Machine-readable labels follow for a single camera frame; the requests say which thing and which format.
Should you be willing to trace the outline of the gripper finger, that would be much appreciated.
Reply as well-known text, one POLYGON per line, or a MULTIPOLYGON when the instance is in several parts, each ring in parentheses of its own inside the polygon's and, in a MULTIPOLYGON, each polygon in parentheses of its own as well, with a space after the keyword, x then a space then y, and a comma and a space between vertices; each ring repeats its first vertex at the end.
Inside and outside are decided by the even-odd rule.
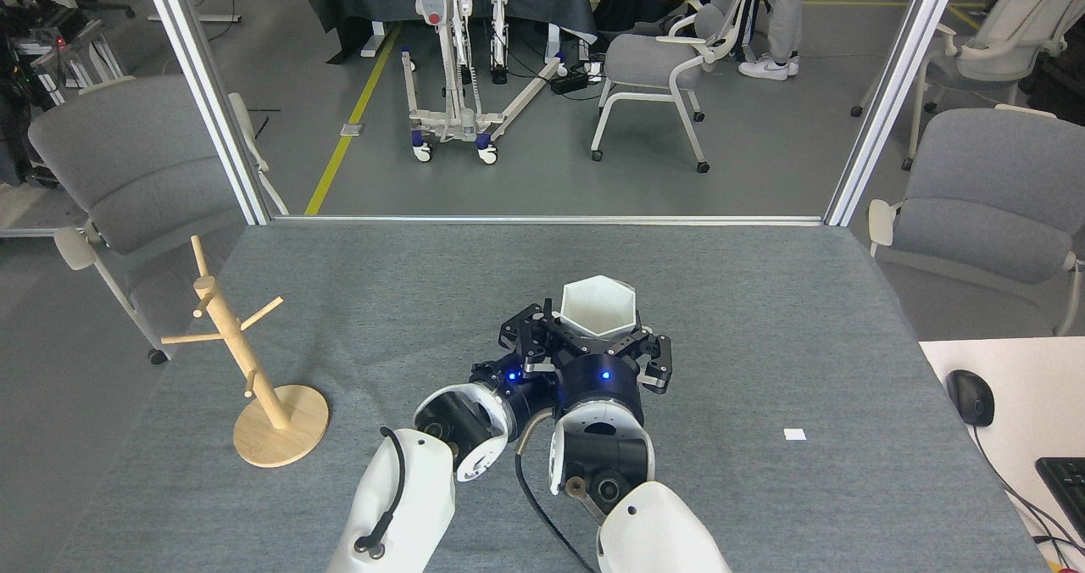
POLYGON ((520 368, 524 375, 537 372, 554 372, 554 355, 565 348, 562 342, 553 340, 520 341, 520 368))
POLYGON ((542 303, 542 318, 539 319, 539 329, 540 345, 545 349, 542 354, 546 358, 553 358, 558 353, 580 356, 580 354, 598 351, 597 346, 593 345, 593 340, 589 340, 585 335, 577 335, 572 327, 562 322, 562 319, 556 315, 551 302, 542 303))
POLYGON ((499 344, 520 357, 542 357, 545 353, 545 329, 542 329, 542 307, 533 303, 501 324, 499 344))
POLYGON ((654 333, 650 327, 636 327, 631 333, 609 342, 609 354, 631 360, 637 382, 654 394, 665 394, 674 375, 673 340, 654 333))

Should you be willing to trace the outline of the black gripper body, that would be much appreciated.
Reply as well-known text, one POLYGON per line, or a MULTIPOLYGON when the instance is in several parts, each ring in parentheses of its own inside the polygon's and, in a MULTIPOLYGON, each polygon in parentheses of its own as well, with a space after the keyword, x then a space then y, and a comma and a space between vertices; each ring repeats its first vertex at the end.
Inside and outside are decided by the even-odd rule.
POLYGON ((558 373, 553 364, 528 364, 516 352, 472 365, 470 382, 492 387, 505 407, 510 429, 524 429, 529 418, 557 402, 558 373))
POLYGON ((557 362, 557 410, 572 411, 578 404, 611 399, 631 413, 643 413, 639 394, 640 367, 631 358, 607 353, 580 354, 557 362))

